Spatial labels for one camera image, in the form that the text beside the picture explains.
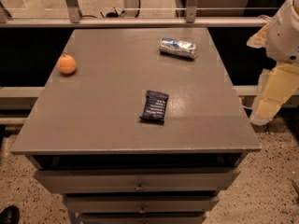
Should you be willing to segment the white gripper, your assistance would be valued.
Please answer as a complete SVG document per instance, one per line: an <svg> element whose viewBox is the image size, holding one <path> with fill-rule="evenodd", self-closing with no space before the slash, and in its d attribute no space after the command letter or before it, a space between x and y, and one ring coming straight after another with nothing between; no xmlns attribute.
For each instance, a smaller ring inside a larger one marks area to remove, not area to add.
<svg viewBox="0 0 299 224"><path fill-rule="evenodd" d="M286 0L268 24L247 41L251 48L266 49L277 61L264 69L257 85L249 121L258 126L273 120L280 108L299 89L299 0Z"/></svg>

